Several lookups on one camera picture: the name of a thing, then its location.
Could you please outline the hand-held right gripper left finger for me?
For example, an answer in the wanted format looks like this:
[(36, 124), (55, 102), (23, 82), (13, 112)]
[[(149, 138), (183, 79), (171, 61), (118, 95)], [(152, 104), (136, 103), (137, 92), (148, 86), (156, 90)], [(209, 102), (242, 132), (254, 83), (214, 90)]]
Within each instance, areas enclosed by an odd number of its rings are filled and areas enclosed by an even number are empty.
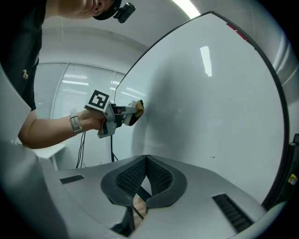
[(142, 155), (105, 174), (101, 189), (113, 204), (132, 206), (145, 177), (146, 157)]

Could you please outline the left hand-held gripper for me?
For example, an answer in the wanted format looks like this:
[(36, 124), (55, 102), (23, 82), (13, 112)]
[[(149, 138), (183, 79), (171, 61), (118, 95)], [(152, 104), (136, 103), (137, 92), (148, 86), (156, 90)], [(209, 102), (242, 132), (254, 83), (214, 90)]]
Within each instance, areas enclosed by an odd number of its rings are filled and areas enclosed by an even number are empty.
[(104, 114), (105, 121), (98, 131), (99, 138), (105, 138), (115, 133), (122, 124), (134, 125), (140, 118), (141, 101), (132, 101), (128, 106), (117, 106), (109, 101), (109, 95), (94, 90), (85, 104), (85, 109), (93, 109)]

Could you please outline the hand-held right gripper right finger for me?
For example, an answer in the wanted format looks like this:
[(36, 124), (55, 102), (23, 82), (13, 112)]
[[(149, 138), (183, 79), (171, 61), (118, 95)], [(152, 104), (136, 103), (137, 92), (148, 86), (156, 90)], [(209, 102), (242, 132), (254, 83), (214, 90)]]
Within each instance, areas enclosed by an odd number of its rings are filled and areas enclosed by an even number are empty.
[(146, 177), (152, 196), (146, 199), (147, 208), (164, 208), (173, 205), (184, 194), (187, 178), (178, 169), (148, 155), (145, 158)]

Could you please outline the person's left hand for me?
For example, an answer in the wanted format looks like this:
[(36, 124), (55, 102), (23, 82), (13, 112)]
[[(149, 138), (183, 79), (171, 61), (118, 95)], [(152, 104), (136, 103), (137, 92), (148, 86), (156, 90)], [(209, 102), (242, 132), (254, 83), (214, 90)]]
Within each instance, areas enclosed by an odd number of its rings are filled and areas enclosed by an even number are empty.
[(106, 122), (103, 112), (97, 110), (83, 110), (78, 113), (79, 124), (83, 131), (101, 130), (102, 124)]

